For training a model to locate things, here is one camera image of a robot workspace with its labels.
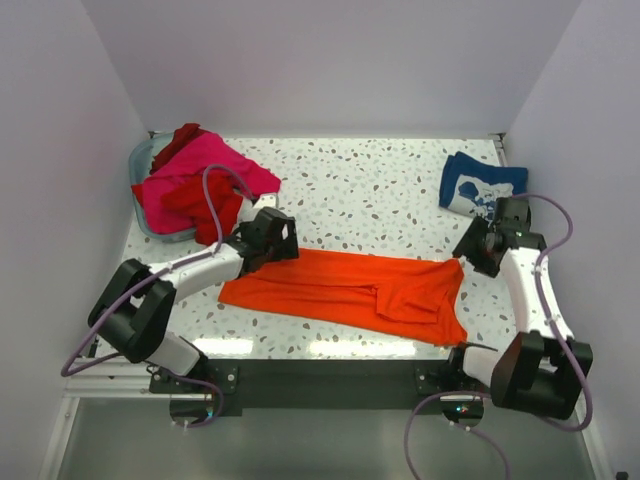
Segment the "orange t-shirt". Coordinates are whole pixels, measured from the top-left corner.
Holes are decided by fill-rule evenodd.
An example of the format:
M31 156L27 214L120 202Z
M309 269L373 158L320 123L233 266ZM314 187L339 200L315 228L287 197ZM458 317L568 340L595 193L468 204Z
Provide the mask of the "orange t-shirt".
M456 346L467 339L455 304L464 279L455 259L409 258L302 249L227 282L223 304L303 317Z

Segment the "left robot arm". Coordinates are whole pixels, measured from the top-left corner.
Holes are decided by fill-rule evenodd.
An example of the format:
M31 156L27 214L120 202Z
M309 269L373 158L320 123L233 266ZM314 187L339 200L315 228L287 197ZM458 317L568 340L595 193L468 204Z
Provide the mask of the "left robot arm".
M264 207L220 242L177 260L123 262L88 317L91 331L129 362L171 373L185 392L213 380L208 358L168 330L176 303L216 284L235 281L265 264L299 257L295 219Z

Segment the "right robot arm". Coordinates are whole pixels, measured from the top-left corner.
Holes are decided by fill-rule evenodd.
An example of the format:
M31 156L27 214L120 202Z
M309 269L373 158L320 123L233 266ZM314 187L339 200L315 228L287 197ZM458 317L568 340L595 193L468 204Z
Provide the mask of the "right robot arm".
M592 418L586 377L593 351L576 339L560 311L549 276L549 255L556 247L532 231L530 198L497 199L492 218L474 218L452 251L475 272L505 279L516 333L502 352L471 343L452 348L445 379L459 393L479 383L495 406L565 429L580 399L586 402L584 420Z

